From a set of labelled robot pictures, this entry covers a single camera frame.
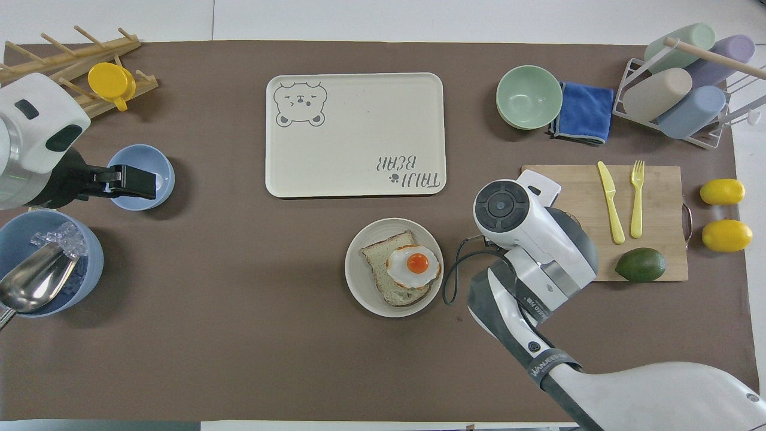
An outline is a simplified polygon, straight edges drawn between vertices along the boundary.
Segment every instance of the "metal scoop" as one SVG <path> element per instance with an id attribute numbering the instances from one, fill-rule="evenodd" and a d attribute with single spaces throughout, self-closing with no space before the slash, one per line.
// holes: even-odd
<path id="1" fill-rule="evenodd" d="M 0 330 L 16 313 L 31 313 L 51 302 L 79 259 L 49 242 L 6 274 L 0 280 L 0 302 L 8 310 L 0 316 Z"/>

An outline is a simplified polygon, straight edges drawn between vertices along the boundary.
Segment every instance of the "bear drawing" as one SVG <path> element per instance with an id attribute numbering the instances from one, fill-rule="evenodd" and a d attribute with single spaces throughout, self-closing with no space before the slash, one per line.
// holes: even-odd
<path id="1" fill-rule="evenodd" d="M 287 127 L 296 122 L 308 121 L 312 126 L 321 126 L 325 122 L 322 108 L 327 101 L 327 90 L 321 84 L 311 86 L 308 83 L 294 83 L 290 86 L 280 84 L 274 91 L 277 102 L 277 124 Z"/>

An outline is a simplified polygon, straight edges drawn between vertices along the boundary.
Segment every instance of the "wooden cutting board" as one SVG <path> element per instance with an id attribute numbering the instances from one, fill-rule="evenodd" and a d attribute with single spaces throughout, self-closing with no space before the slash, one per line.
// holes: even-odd
<path id="1" fill-rule="evenodd" d="M 683 195 L 681 168 L 678 166 L 646 166 L 643 184 L 643 234 L 630 236 L 633 213 L 632 166 L 607 165 L 617 188 L 614 205 L 620 216 L 625 242 L 612 241 L 609 213 L 598 168 L 584 165 L 527 165 L 561 185 L 561 195 L 553 206 L 572 214 L 591 237 L 598 250 L 596 281 L 626 281 L 614 271 L 625 252 L 639 247 L 651 247 L 665 256 L 667 268 L 657 281 L 689 279 L 686 264 L 686 240 L 683 231 Z"/>

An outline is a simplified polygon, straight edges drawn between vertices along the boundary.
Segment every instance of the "black cable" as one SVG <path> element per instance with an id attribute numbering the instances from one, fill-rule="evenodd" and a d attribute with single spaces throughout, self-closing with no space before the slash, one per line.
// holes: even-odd
<path id="1" fill-rule="evenodd" d="M 471 241 L 472 239 L 477 239 L 477 238 L 482 238 L 482 236 L 479 235 L 479 236 L 474 236 L 472 238 L 466 238 L 466 239 L 464 239 L 460 243 L 460 245 L 458 245 L 458 247 L 457 247 L 457 256 L 455 258 L 455 263 L 453 263 L 452 266 L 450 266 L 450 270 L 447 271 L 447 273 L 444 275 L 444 279 L 441 282 L 440 288 L 441 288 L 441 299 L 442 299 L 442 301 L 444 301 L 444 303 L 446 305 L 450 305 L 451 306 L 455 302 L 455 300 L 457 299 L 457 286 L 458 286 L 459 273 L 460 273 L 457 267 L 458 267 L 458 265 L 460 265 L 460 263 L 462 263 L 463 261 L 465 261 L 466 259 L 468 259 L 470 257 L 476 256 L 476 255 L 493 255 L 493 256 L 496 256 L 496 257 L 500 258 L 500 260 L 505 262 L 505 264 L 508 265 L 508 268 L 514 274 L 516 273 L 516 270 L 513 268 L 513 264 L 511 263 L 510 260 L 508 260 L 508 258 L 506 257 L 505 252 L 498 245 L 495 245 L 495 247 L 496 247 L 495 250 L 479 250 L 479 251 L 476 251 L 476 252 L 468 253 L 465 256 L 460 256 L 460 250 L 463 248 L 463 246 L 468 241 Z M 452 275 L 453 271 L 455 272 L 455 289 L 453 289 L 453 292 L 452 292 L 452 299 L 450 299 L 448 301 L 447 300 L 447 282 L 450 280 L 450 275 Z M 531 329 L 532 332 L 534 332 L 550 348 L 555 348 L 555 345 L 548 338 L 546 338 L 545 335 L 541 334 L 540 331 L 537 330 L 537 327 L 535 327 L 535 325 L 533 325 L 532 322 L 529 320 L 529 318 L 527 317 L 526 312 L 524 311 L 524 304 L 515 296 L 513 296 L 513 299 L 515 299 L 516 303 L 519 305 L 519 313 L 522 315 L 522 318 L 524 319 L 524 322 L 527 323 L 527 326 L 529 326 L 529 329 Z"/>
<path id="2" fill-rule="evenodd" d="M 463 243 L 460 244 L 460 247 L 462 247 L 463 244 L 465 242 L 467 242 L 467 241 L 468 241 L 468 239 L 464 240 Z M 460 263 L 462 263 L 466 259 L 468 259 L 470 257 L 473 257 L 473 256 L 476 256 L 476 255 L 493 255 L 493 256 L 496 256 L 497 258 L 500 258 L 503 262 L 505 262 L 506 265 L 508 265 L 508 268 L 510 268 L 511 271 L 513 271 L 513 265 L 511 265 L 511 261 L 508 260 L 506 255 L 504 253 L 502 253 L 502 252 L 499 252 L 497 250 L 479 250 L 477 252 L 468 253 L 467 255 L 458 258 L 455 261 L 455 263 L 452 264 L 452 266 L 450 267 L 450 270 L 447 271 L 447 273 L 444 275 L 444 280 L 442 280 L 440 288 L 441 288 L 441 299 L 442 299 L 442 301 L 444 301 L 445 304 L 452 305 L 455 302 L 455 300 L 457 299 L 457 280 L 458 280 L 458 277 L 457 277 L 457 274 L 458 274 L 457 273 L 457 266 L 460 265 Z M 447 300 L 447 282 L 449 281 L 450 275 L 452 275 L 453 271 L 455 271 L 455 289 L 452 292 L 452 299 L 448 301 Z"/>

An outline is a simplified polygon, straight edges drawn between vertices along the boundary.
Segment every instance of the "yellow cup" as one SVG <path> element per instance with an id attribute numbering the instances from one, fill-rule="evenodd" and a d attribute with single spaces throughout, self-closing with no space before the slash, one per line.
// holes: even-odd
<path id="1" fill-rule="evenodd" d="M 113 103 L 118 110 L 128 110 L 125 103 L 136 94 L 136 79 L 122 66 L 99 63 L 90 68 L 88 84 L 99 97 Z"/>

